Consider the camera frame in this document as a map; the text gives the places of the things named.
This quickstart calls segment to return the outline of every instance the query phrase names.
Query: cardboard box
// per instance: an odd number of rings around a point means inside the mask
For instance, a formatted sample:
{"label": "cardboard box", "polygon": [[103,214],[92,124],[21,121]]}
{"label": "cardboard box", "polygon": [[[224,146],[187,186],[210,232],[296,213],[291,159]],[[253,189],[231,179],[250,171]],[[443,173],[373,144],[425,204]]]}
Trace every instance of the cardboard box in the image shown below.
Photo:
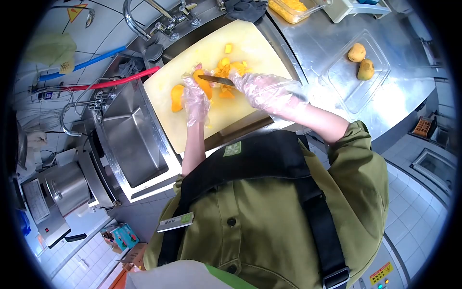
{"label": "cardboard box", "polygon": [[140,241],[127,224],[122,224],[121,227],[117,227],[112,230],[111,233],[114,236],[114,241],[122,249],[122,251],[127,248],[133,248]]}
{"label": "cardboard box", "polygon": [[132,265],[136,266],[142,271],[145,271],[146,268],[144,267],[143,263],[143,256],[145,250],[147,248],[147,243],[137,243],[133,246],[133,248],[125,255],[122,260],[118,260],[118,262],[123,264],[123,268],[127,271],[132,269]]}
{"label": "cardboard box", "polygon": [[140,240],[129,225],[111,224],[100,231],[106,244],[111,246],[112,251],[118,254],[126,249],[133,248]]}

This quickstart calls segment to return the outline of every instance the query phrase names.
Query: blue hose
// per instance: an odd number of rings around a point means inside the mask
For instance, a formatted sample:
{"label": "blue hose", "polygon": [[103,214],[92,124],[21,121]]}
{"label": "blue hose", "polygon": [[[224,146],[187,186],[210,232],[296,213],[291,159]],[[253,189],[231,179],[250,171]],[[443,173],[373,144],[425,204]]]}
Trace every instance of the blue hose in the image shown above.
{"label": "blue hose", "polygon": [[[124,51],[125,49],[126,49],[125,46],[122,46],[122,47],[119,47],[119,48],[117,48],[117,49],[114,49],[113,51],[110,51],[110,52],[108,52],[108,53],[105,53],[105,54],[103,54],[103,55],[101,55],[101,56],[98,56],[98,57],[96,57],[96,58],[90,59],[89,61],[85,61],[85,62],[83,62],[83,63],[81,63],[81,64],[77,64],[77,65],[75,66],[75,68],[74,68],[73,71],[82,69],[82,68],[84,68],[84,67],[87,67],[87,66],[89,66],[89,65],[91,65],[91,64],[93,64],[93,63],[95,63],[95,62],[98,62],[98,61],[103,60],[103,59],[105,59],[105,58],[111,57],[111,56],[113,56],[113,55],[116,54],[116,53],[119,53],[119,52]],[[46,80],[54,79],[54,78],[56,78],[56,77],[60,77],[60,76],[63,76],[63,75],[65,75],[65,74],[60,74],[59,72],[52,73],[52,74],[48,74],[48,75],[41,75],[41,76],[38,78],[38,81],[46,81]]]}

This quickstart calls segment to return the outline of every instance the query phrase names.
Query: red hose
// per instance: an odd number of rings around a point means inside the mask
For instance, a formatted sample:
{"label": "red hose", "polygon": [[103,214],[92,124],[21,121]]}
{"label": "red hose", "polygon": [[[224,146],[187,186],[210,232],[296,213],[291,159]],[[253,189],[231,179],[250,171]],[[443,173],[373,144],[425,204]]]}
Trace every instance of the red hose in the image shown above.
{"label": "red hose", "polygon": [[[135,79],[141,78],[143,76],[146,76],[148,74],[152,74],[152,73],[158,71],[159,69],[160,69],[160,67],[156,66],[156,67],[147,69],[145,71],[141,71],[141,72],[139,72],[137,74],[133,74],[132,76],[128,76],[127,78],[124,78],[124,79],[121,79],[121,80],[108,81],[108,82],[104,82],[104,83],[94,84],[91,87],[91,89],[105,88],[105,87],[110,87],[110,86],[116,86],[116,85],[119,85],[119,84],[124,84],[124,83],[130,82],[132,80],[135,80]],[[77,91],[77,90],[85,90],[85,89],[87,89],[89,87],[89,85],[64,86],[64,87],[69,88],[72,91]]]}

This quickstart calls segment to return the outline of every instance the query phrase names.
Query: hand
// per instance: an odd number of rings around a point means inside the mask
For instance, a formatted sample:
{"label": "hand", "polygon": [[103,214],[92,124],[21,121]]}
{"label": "hand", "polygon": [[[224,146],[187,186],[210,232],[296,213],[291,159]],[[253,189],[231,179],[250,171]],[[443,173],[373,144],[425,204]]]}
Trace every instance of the hand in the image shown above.
{"label": "hand", "polygon": [[[194,71],[201,68],[202,64],[199,63]],[[188,115],[187,126],[191,127],[195,123],[205,122],[210,110],[210,101],[191,74],[184,74],[182,79],[184,82],[182,101]]]}
{"label": "hand", "polygon": [[296,95],[307,99],[308,93],[298,81],[273,74],[247,73],[241,77],[236,70],[230,71],[229,79],[254,108],[288,120],[305,114],[308,104]]}

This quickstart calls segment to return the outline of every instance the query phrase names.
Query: green jacket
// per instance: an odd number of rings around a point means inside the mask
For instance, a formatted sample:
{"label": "green jacket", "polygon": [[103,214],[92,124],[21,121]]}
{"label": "green jacket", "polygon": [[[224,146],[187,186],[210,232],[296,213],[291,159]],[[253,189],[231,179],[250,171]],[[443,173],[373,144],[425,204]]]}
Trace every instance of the green jacket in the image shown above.
{"label": "green jacket", "polygon": [[[349,288],[372,263],[380,247],[388,211],[385,160],[371,151],[366,126],[354,122],[328,151],[330,169],[299,141],[313,179],[324,192],[334,219],[346,265]],[[171,218],[180,199],[164,208]],[[189,208],[195,213],[178,252],[226,270],[258,288],[322,288],[318,256],[295,186],[289,180],[262,178],[229,182]],[[230,217],[236,219],[228,226]],[[164,233],[154,233],[144,255],[147,269],[157,266]]]}

